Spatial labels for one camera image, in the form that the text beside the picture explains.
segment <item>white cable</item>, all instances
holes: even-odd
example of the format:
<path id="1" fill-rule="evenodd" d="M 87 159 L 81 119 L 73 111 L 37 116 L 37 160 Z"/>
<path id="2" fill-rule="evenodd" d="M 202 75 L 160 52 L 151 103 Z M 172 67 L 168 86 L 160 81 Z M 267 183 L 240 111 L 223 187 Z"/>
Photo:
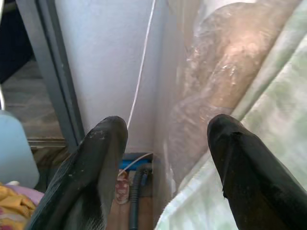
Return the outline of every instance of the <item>white cable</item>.
<path id="1" fill-rule="evenodd" d="M 141 60 L 141 66 L 140 66 L 140 71 L 139 71 L 138 83 L 136 85 L 134 99 L 133 99 L 133 103 L 132 103 L 132 107 L 131 107 L 131 110 L 130 110 L 130 115 L 129 115 L 129 119 L 128 119 L 128 123 L 127 123 L 127 129 L 128 130 L 129 130 L 131 119 L 132 119 L 132 115 L 133 115 L 133 112 L 134 112 L 134 107 L 135 107 L 135 104 L 136 104 L 136 101 L 137 101 L 137 98 L 138 98 L 138 95 L 139 95 L 139 89 L 140 89 L 140 84 L 141 84 L 141 80 L 142 80 L 142 76 L 143 76 L 143 70 L 144 70 L 144 64 L 145 64 L 145 58 L 146 58 L 146 52 L 147 52 L 148 37 L 149 37 L 149 32 L 150 32 L 150 29 L 151 29 L 151 26 L 152 26 L 152 21 L 153 21 L 153 17 L 154 17 L 153 14 L 154 14 L 155 6 L 156 6 L 156 0 L 153 0 L 152 10 L 150 12 L 150 16 L 149 16 L 149 20 L 148 20 L 148 25 L 147 25 L 146 36 L 145 36 L 145 41 L 144 41 L 144 50 L 143 50 L 143 55 L 142 55 L 142 60 Z M 138 162 L 139 160 L 141 160 L 144 157 L 147 157 L 147 156 L 149 156 L 151 154 L 152 153 L 147 153 L 147 154 L 139 157 L 138 159 L 133 161 L 131 164 L 129 164 L 126 168 L 124 168 L 118 174 L 118 176 L 121 176 L 128 168 L 130 168 L 136 162 Z"/>
<path id="2" fill-rule="evenodd" d="M 149 36 L 150 28 L 152 26 L 152 21 L 153 21 L 153 16 L 154 16 L 153 14 L 154 14 L 155 6 L 156 6 L 155 3 L 156 3 L 156 0 L 153 0 L 152 11 L 150 12 L 149 21 L 148 21 L 148 25 L 147 25 L 147 32 L 146 32 L 145 41 L 144 41 L 144 50 L 143 50 L 143 56 L 142 56 L 140 71 L 139 71 L 138 84 L 136 86 L 136 90 L 135 90 L 135 94 L 134 94 L 134 99 L 133 99 L 133 103 L 132 103 L 132 107 L 131 107 L 131 111 L 130 111 L 130 116 L 129 116 L 128 123 L 127 123 L 127 128 L 128 129 L 130 127 L 132 115 L 133 115 L 133 112 L 134 112 L 134 107 L 135 107 L 136 100 L 137 100 L 138 94 L 139 94 L 141 79 L 142 79 L 143 70 L 144 70 L 146 51 L 147 51 L 148 36 Z"/>
<path id="3" fill-rule="evenodd" d="M 3 7 L 4 7 L 4 0 L 0 0 L 0 23 L 2 19 Z M 5 110 L 5 100 L 1 85 L 0 85 L 0 103 L 1 103 L 1 109 Z"/>
<path id="4" fill-rule="evenodd" d="M 136 159 L 135 161 L 131 162 L 126 168 L 124 168 L 122 171 L 120 171 L 120 173 L 118 174 L 118 177 L 120 175 L 122 175 L 128 168 L 130 168 L 132 165 L 134 165 L 136 162 L 138 162 L 139 160 L 143 159 L 144 157 L 147 157 L 149 155 L 151 155 L 152 153 L 147 153 L 141 157 L 139 157 L 138 159 Z"/>

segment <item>plastic wrap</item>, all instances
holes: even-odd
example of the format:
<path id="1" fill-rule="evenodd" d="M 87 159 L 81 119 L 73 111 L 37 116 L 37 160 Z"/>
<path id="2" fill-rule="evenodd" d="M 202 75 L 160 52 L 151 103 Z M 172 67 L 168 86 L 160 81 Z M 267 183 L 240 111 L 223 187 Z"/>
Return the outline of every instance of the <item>plastic wrap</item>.
<path id="1" fill-rule="evenodd" d="M 164 46 L 169 52 L 175 44 L 184 48 L 174 54 L 179 56 L 177 62 L 161 71 L 154 159 L 156 216 L 207 152 L 208 122 L 216 114 L 234 110 L 300 0 L 220 2 L 224 4 L 169 2 L 177 22 L 166 24 Z M 172 41 L 168 26 L 176 26 L 183 41 Z M 162 61 L 170 58 L 164 50 L 165 55 Z"/>

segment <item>metal door frame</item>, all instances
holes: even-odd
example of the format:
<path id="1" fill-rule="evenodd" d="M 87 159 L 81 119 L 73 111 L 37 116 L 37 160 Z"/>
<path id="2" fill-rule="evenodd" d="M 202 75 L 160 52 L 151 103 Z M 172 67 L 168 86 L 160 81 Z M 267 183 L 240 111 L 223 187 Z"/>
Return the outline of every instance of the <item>metal door frame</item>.
<path id="1" fill-rule="evenodd" d="M 74 151 L 84 137 L 55 0 L 16 0 L 60 128 Z"/>

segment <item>wooden floor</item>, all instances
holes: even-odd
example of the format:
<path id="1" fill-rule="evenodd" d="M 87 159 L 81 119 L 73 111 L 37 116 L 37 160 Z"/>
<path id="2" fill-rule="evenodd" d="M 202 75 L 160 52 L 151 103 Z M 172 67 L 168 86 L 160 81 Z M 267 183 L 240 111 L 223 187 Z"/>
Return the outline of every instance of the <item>wooden floor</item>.
<path id="1" fill-rule="evenodd" d="M 106 230 L 129 230 L 129 207 L 130 203 L 119 205 L 113 201 Z M 151 197 L 140 197 L 139 230 L 153 229 L 153 200 Z"/>
<path id="2" fill-rule="evenodd" d="M 37 62 L 31 60 L 2 85 L 6 110 L 23 124 L 28 139 L 63 139 Z"/>

